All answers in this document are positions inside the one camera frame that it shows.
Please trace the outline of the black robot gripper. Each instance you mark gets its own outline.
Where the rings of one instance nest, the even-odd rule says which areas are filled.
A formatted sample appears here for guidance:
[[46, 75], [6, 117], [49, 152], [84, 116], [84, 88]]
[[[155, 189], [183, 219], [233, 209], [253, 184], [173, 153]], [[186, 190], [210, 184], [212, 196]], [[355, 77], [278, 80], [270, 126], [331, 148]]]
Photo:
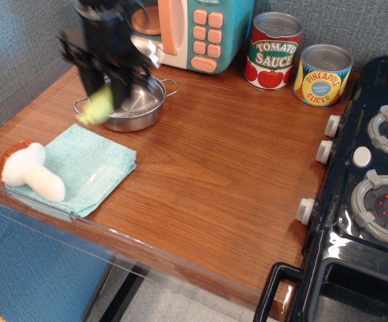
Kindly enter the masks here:
[[89, 97], [110, 79], [113, 107], [130, 98], [137, 73], [150, 74], [151, 61], [133, 44], [130, 17], [141, 1], [75, 1], [81, 30], [58, 34], [64, 58], [78, 67]]

